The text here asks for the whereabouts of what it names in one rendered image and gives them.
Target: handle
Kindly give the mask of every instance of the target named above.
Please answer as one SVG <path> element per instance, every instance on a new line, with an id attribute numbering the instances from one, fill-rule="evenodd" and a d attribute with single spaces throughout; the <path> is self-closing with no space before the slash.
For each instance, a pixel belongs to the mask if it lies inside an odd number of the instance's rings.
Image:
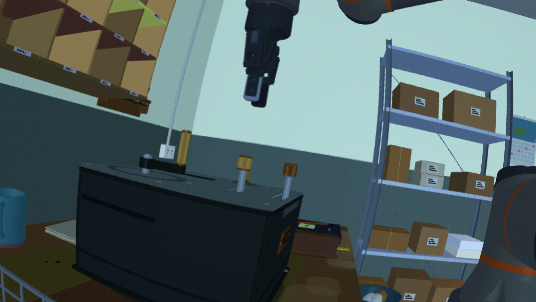
<path id="1" fill-rule="evenodd" d="M 6 206 L 5 202 L 0 202 L 0 239 L 4 239 L 6 236 L 4 234 L 4 207 Z"/>

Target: shelving unit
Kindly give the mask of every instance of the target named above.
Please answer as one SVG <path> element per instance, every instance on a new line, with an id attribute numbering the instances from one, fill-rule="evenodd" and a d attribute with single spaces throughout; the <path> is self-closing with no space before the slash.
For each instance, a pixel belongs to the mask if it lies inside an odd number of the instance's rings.
<path id="1" fill-rule="evenodd" d="M 391 123 L 420 129 L 432 133 L 444 134 L 447 136 L 480 143 L 483 145 L 482 165 L 480 174 L 486 174 L 488 147 L 490 144 L 505 142 L 504 163 L 508 166 L 510 162 L 511 137 L 498 133 L 488 132 L 448 121 L 443 121 L 427 116 L 422 116 L 402 110 L 391 108 L 392 93 L 392 69 L 399 69 L 415 74 L 431 77 L 437 80 L 450 82 L 453 84 L 477 89 L 485 93 L 486 98 L 491 98 L 491 91 L 506 84 L 507 85 L 507 117 L 506 133 L 512 133 L 513 117 L 513 73 L 506 72 L 506 76 L 460 64 L 454 61 L 430 56 L 427 54 L 411 51 L 408 49 L 392 46 L 392 41 L 387 40 L 385 55 L 380 58 L 380 92 L 378 102 L 378 120 L 376 125 L 376 142 L 374 146 L 374 158 L 372 161 L 371 180 L 367 192 L 367 201 L 361 226 L 359 229 L 358 241 L 354 248 L 354 259 L 356 261 L 357 275 L 361 273 L 363 262 L 367 255 L 394 257 L 416 260 L 432 260 L 442 262 L 462 263 L 459 279 L 463 279 L 465 268 L 468 263 L 476 264 L 478 260 L 456 258 L 445 251 L 443 256 L 415 254 L 408 248 L 406 252 L 390 250 L 380 250 L 368 248 L 374 219 L 378 208 L 378 200 L 382 185 L 397 186 L 406 189 L 429 191 L 438 194 L 447 194 L 458 197 L 476 199 L 473 222 L 469 236 L 473 237 L 478 216 L 480 213 L 480 203 L 482 200 L 491 201 L 492 198 L 477 196 L 466 193 L 453 192 L 448 190 L 432 189 L 411 184 L 383 180 L 385 167 L 385 157 L 387 152 L 387 142 L 389 136 L 389 126 Z"/>
<path id="2" fill-rule="evenodd" d="M 168 21 L 147 2 L 0 0 L 0 68 L 95 97 L 147 100 Z M 156 8 L 169 18 L 174 5 Z"/>

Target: electrical outlet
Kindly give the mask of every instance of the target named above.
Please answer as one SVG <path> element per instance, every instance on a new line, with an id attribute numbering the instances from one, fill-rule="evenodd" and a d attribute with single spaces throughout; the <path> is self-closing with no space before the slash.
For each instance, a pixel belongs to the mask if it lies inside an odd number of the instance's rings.
<path id="1" fill-rule="evenodd" d="M 175 146 L 170 146 L 166 144 L 160 145 L 160 158 L 173 159 L 175 157 Z"/>

